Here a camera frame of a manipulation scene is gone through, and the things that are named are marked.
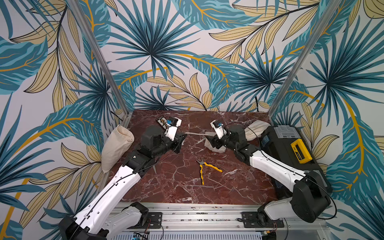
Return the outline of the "cream cloth soil bag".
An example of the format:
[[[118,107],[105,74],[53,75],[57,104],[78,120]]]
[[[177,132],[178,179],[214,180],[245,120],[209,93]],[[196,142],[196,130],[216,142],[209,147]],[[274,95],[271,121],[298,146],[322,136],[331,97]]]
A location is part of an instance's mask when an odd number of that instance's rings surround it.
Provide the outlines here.
[[[195,136],[203,136],[205,137],[205,147],[210,151],[215,153],[224,153],[226,151],[226,147],[219,141],[217,138],[217,134],[214,132],[206,132],[206,133],[192,133],[187,132],[188,135]]]

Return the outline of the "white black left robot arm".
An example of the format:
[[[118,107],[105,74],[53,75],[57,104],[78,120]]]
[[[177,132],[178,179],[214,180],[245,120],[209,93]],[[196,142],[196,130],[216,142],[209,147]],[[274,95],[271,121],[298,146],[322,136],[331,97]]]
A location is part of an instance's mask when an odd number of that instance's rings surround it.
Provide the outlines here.
[[[159,126],[148,127],[141,137],[140,146],[126,157],[96,198],[74,217],[61,220],[59,230],[62,239],[111,240],[128,228],[144,226],[149,210],[138,202],[117,215],[110,214],[122,197],[159,163],[162,155],[180,152],[187,134],[177,130],[175,126],[167,130]]]

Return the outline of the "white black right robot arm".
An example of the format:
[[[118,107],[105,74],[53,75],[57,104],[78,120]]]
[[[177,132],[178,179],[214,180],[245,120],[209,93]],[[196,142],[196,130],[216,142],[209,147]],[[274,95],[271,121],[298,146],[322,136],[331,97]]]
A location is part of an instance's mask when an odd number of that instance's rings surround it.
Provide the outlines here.
[[[249,144],[245,130],[239,125],[226,130],[222,123],[213,121],[211,126],[216,134],[207,139],[213,148],[226,147],[233,150],[238,160],[268,174],[293,194],[290,198],[260,206],[252,221],[266,226],[267,222],[298,217],[304,222],[313,223],[320,219],[320,215],[330,205],[335,205],[318,173],[306,173],[291,167],[269,156],[259,147]]]

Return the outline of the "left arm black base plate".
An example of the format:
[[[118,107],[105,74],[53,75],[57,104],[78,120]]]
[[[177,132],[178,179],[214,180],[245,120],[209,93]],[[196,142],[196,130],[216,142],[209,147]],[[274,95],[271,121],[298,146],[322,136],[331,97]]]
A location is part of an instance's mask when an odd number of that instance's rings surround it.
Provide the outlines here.
[[[139,202],[134,202],[128,207],[125,207],[121,213],[124,213],[124,222],[131,222],[133,217],[128,217],[131,214],[138,212],[140,214],[139,220],[135,225],[128,224],[127,229],[160,229],[162,226],[163,213],[162,212],[150,212],[147,207]]]

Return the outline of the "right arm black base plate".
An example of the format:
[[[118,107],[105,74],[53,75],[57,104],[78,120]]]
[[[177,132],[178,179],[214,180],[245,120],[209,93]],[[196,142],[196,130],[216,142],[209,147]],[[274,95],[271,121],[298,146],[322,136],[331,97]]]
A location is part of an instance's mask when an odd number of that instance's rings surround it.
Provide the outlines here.
[[[264,206],[259,207],[256,212],[241,212],[241,217],[237,218],[237,221],[243,223],[244,228],[272,228],[276,230],[285,226],[282,220],[269,218]]]

